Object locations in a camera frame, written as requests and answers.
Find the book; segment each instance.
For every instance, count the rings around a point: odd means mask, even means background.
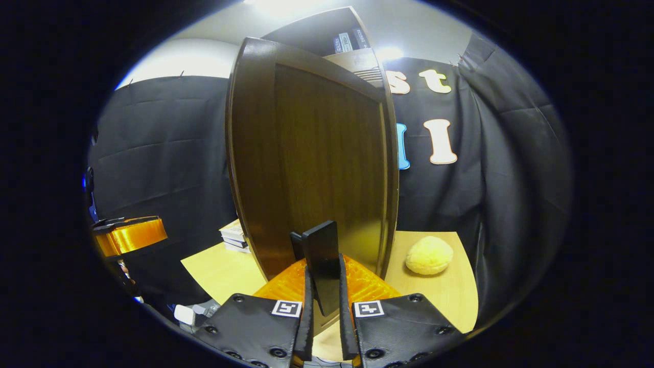
[[[243,238],[243,229],[241,228],[241,222],[236,219],[231,223],[225,225],[221,230],[220,234],[223,238],[238,240],[239,242],[244,242]]]
[[[239,248],[247,248],[247,243],[246,242],[239,242],[238,240],[229,239],[229,238],[223,238],[223,241],[225,241],[225,243],[229,243],[229,244],[231,244],[233,246],[237,246]]]
[[[225,244],[225,249],[227,250],[240,251],[241,253],[252,253],[250,252],[250,248],[241,248],[241,247],[233,246],[227,242],[223,242],[223,244]]]

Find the sponge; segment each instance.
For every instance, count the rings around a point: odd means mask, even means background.
[[[454,251],[445,240],[425,236],[409,249],[406,265],[418,274],[435,275],[447,268],[453,256]]]

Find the white ceiling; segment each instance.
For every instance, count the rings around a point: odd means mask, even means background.
[[[404,56],[458,61],[472,30],[431,5],[416,0],[259,0],[238,2],[178,32],[170,39],[214,39],[240,45],[295,20],[352,6],[366,25],[375,48],[396,47]]]

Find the black fabric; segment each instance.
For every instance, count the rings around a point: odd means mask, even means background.
[[[236,218],[224,143],[228,81],[166,77],[118,89],[98,120],[88,162],[100,218],[158,215],[168,239],[124,255],[146,303],[210,299],[181,259],[221,241]]]
[[[572,195],[563,125],[538,83],[477,35],[457,66],[400,58],[385,68],[401,71],[411,86],[393,95],[411,163],[400,171],[397,229],[458,233],[483,327],[534,287],[558,249]],[[444,74],[452,91],[429,89],[419,76],[428,69]],[[162,217],[169,239],[129,254],[126,263],[144,293],[165,294],[169,303],[208,299],[179,260],[218,243],[218,228],[235,219],[224,152],[227,87],[228,80],[209,77],[123,87],[92,147],[98,214]],[[423,123],[431,119],[450,121],[456,162],[429,161]]]
[[[411,86],[393,95],[411,167],[400,172],[398,230],[457,231],[479,292],[476,327],[515,306],[556,254],[570,215],[572,163],[563,125],[538,83],[477,35],[457,66],[385,63]],[[452,88],[430,90],[435,69]],[[430,119],[447,119],[458,160],[434,165]]]

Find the wooden table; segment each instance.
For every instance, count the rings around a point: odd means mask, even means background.
[[[425,236],[437,236],[453,249],[450,265],[434,276],[423,276],[404,265],[409,248]],[[223,243],[182,260],[191,276],[218,303],[234,293],[253,294],[266,283],[254,255],[227,250]],[[466,251],[455,232],[396,231],[386,282],[402,295],[422,293],[461,332],[472,331],[477,320],[477,285]],[[341,356],[339,323],[319,333],[313,355],[333,361]]]

